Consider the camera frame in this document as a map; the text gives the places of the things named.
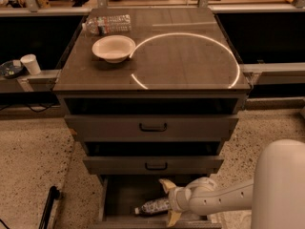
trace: black metal rod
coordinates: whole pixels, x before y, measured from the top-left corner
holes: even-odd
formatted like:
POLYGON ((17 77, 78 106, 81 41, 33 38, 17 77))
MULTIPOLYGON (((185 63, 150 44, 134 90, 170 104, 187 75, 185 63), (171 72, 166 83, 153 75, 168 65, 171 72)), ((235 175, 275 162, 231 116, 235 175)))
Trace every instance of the black metal rod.
POLYGON ((53 206, 54 201, 56 199, 59 199, 59 197, 60 197, 59 190, 55 186, 52 186, 49 190, 47 202, 44 209, 44 214, 42 215, 39 229, 47 229, 51 215, 51 208, 53 206))

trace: terrazzo floor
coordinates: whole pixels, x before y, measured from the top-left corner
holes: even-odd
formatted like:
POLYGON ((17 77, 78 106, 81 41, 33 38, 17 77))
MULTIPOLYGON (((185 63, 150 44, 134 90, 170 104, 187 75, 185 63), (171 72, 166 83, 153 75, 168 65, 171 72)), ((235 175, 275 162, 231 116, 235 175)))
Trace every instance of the terrazzo floor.
MULTIPOLYGON (((256 160, 269 143, 283 138, 305 142, 303 102, 271 103, 253 102, 239 112, 239 122, 220 154, 224 163, 212 175, 218 187, 252 178, 256 160)), ((73 141, 59 108, 43 113, 2 110, 0 151, 0 219, 10 229, 39 227, 53 185, 63 197, 53 205, 49 228, 87 229, 97 221, 102 186, 83 165, 85 153, 73 141)), ((223 229, 237 229, 249 213, 224 212, 211 219, 223 229)))

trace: cabinet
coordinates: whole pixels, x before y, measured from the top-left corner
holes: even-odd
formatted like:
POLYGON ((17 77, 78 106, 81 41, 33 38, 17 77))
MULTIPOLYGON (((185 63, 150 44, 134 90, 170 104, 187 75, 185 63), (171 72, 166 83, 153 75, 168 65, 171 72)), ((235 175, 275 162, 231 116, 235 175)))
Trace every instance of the cabinet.
MULTIPOLYGON (((92 228, 164 228, 165 215, 136 218, 132 208, 164 196, 160 177, 185 185, 218 171, 250 86, 208 9, 90 16, 116 14, 130 15, 132 30, 121 34, 143 46, 110 64, 92 55, 99 37, 82 31, 54 91, 84 164, 103 183, 103 218, 92 228)), ((184 215, 176 227, 221 225, 184 215)))

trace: white robotic arm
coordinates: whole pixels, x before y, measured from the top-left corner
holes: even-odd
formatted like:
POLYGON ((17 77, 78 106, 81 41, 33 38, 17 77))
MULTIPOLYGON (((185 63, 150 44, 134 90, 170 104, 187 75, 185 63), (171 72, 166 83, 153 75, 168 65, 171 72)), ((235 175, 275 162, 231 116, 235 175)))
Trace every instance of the white robotic arm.
POLYGON ((203 177, 186 187, 160 179, 169 194, 168 226, 183 212, 199 216, 252 209, 252 229, 305 228, 305 144, 280 140, 260 155, 254 179, 217 190, 215 182, 203 177))

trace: drawer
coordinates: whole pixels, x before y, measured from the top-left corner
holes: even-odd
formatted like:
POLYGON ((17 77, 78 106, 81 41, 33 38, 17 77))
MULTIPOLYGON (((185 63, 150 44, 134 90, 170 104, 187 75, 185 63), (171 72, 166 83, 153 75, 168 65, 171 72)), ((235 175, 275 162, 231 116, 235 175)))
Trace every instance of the drawer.
MULTIPOLYGON (((90 229, 110 228, 150 228, 166 229, 167 214, 153 217, 136 217, 134 208, 145 202, 163 198, 165 193, 159 183, 160 178, 168 178, 177 186, 186 186, 199 178, 196 175, 181 176, 106 176, 103 182, 103 195, 99 221, 90 229)), ((212 223, 207 217, 184 213, 174 228, 213 228, 221 229, 221 224, 212 223)))
POLYGON ((87 156, 92 175, 180 175, 217 173, 220 156, 87 156))
POLYGON ((223 141, 237 116, 230 115, 66 115, 75 140, 223 141))

